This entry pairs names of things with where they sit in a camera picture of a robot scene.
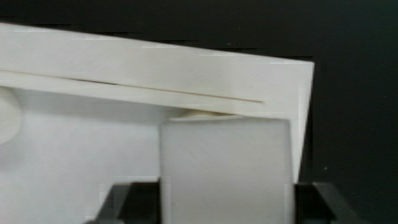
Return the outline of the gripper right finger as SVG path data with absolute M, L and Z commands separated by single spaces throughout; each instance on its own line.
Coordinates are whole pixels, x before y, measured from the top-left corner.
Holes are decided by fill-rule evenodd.
M 295 224 L 372 224 L 331 183 L 295 185 Z

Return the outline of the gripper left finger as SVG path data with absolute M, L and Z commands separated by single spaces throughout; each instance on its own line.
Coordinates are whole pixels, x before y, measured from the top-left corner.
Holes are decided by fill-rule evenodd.
M 160 224 L 160 183 L 116 184 L 96 218 L 86 224 Z

